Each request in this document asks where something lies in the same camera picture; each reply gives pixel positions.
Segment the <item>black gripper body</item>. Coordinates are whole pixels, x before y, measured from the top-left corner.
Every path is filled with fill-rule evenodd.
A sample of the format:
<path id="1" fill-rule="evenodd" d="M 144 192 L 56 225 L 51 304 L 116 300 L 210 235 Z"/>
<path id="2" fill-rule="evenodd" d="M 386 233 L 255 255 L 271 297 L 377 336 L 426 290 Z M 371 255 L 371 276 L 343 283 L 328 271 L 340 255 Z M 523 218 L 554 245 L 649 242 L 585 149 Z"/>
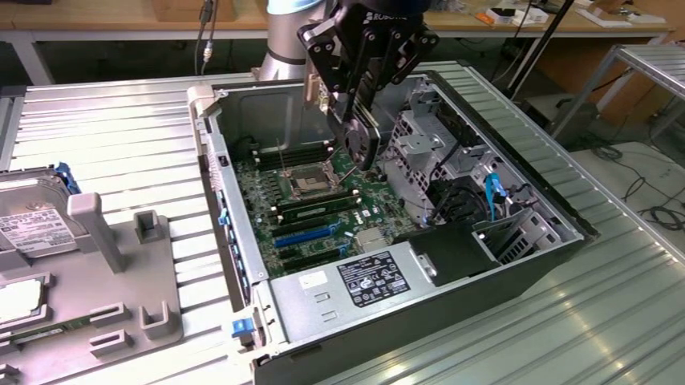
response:
<path id="1" fill-rule="evenodd" d="M 367 29 L 415 31 L 429 7 L 430 1 L 422 0 L 338 1 L 330 18 L 340 39 L 351 40 Z"/>

